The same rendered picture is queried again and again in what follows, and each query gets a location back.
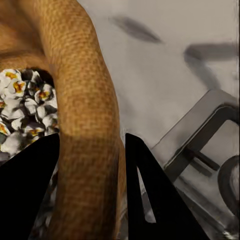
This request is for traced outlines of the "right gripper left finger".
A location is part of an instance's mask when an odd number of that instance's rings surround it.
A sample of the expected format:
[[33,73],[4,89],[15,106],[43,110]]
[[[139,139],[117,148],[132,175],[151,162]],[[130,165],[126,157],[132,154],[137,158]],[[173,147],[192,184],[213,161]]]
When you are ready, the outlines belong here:
[[28,240],[60,156],[59,132],[0,166],[0,240]]

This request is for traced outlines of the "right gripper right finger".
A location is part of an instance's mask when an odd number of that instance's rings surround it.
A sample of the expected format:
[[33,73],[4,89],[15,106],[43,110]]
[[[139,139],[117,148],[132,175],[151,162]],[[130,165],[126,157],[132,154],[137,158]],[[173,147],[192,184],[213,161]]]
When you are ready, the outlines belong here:
[[[125,161],[129,240],[210,240],[140,137],[126,134]],[[145,220],[138,171],[156,223]]]

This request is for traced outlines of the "popcorn bag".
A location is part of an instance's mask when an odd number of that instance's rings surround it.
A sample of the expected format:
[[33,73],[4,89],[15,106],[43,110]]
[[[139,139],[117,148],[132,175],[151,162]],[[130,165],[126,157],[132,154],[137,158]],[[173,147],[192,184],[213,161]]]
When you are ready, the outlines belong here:
[[0,73],[39,73],[57,102],[55,203],[44,240],[117,240],[127,184],[116,90],[77,0],[0,0]]

